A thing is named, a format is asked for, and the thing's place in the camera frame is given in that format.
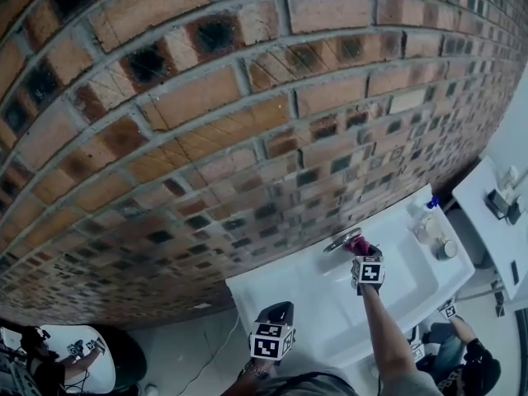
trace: person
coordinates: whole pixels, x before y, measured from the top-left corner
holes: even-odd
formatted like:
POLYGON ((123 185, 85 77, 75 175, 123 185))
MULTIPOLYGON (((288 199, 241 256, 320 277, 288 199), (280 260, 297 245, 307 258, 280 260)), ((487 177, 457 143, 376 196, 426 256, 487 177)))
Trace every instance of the person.
POLYGON ((26 368, 42 396, 62 394, 64 381, 85 374, 90 365, 104 351, 104 348, 98 344, 88 355, 78 361, 68 356, 57 362, 58 354, 48 349, 44 338, 35 328, 24 327, 21 335, 21 347, 27 354, 26 368))
POLYGON ((449 321, 432 324, 424 334, 423 343, 440 344, 440 349, 437 356, 418 362, 418 369, 429 373, 445 396, 484 396, 498 382, 501 365, 461 317, 449 321))
MULTIPOLYGON (((419 371, 413 352, 396 322, 383 306, 378 290, 360 284, 374 358, 384 384, 383 396, 441 396, 432 377, 419 371)), ((252 359, 222 396, 357 396, 338 375, 313 371, 294 377, 269 379, 272 361, 252 359)))

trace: bracelet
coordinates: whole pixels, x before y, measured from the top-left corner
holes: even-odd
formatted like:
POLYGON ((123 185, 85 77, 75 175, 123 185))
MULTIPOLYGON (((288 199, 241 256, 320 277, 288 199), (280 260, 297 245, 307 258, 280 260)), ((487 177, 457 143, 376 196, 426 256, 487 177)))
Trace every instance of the bracelet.
POLYGON ((255 364, 253 364, 253 359, 249 360, 243 367, 242 375, 245 375, 246 373, 257 377, 259 380, 265 380, 270 376, 270 373, 255 366, 255 364))

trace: white sink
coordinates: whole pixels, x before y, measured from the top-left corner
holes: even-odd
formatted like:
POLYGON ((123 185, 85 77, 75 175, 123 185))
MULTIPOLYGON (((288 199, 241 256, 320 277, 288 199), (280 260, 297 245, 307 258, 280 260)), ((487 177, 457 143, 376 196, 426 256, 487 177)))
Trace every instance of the white sink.
MULTIPOLYGON (((430 198, 431 189, 426 186, 358 224, 366 239, 384 254, 386 276, 380 296, 405 332, 451 297, 474 273, 440 209, 433 214, 444 233, 458 243, 457 257, 438 261, 410 231, 413 218, 408 209, 412 202, 430 198)), ((289 300, 295 305, 295 350, 326 365, 344 367, 368 356, 372 347, 363 300, 351 288, 352 255, 342 249, 323 252, 331 241, 326 239, 226 282, 246 332, 262 309, 289 300)))

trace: faucet handle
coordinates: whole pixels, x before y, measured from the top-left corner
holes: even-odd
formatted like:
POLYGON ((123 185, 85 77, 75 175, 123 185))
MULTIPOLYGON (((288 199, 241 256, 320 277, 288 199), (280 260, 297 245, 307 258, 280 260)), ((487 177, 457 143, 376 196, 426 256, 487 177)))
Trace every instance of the faucet handle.
POLYGON ((361 235, 361 228, 355 228, 351 230, 350 232, 343 234, 342 236, 337 238, 335 241, 330 243, 330 245, 324 248, 324 252, 332 252, 335 249, 342 247, 346 243, 349 243, 353 238, 359 235, 361 235))

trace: soap bottle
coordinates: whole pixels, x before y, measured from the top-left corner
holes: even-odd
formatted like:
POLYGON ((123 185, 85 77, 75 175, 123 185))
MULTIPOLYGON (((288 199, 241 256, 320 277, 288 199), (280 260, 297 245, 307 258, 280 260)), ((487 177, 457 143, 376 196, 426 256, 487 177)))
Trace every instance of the soap bottle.
POLYGON ((440 204, 438 197, 433 196, 429 202, 422 205, 420 210, 414 216, 415 229, 414 235, 420 243, 429 243, 438 238, 439 226, 435 218, 432 216, 432 211, 440 204))

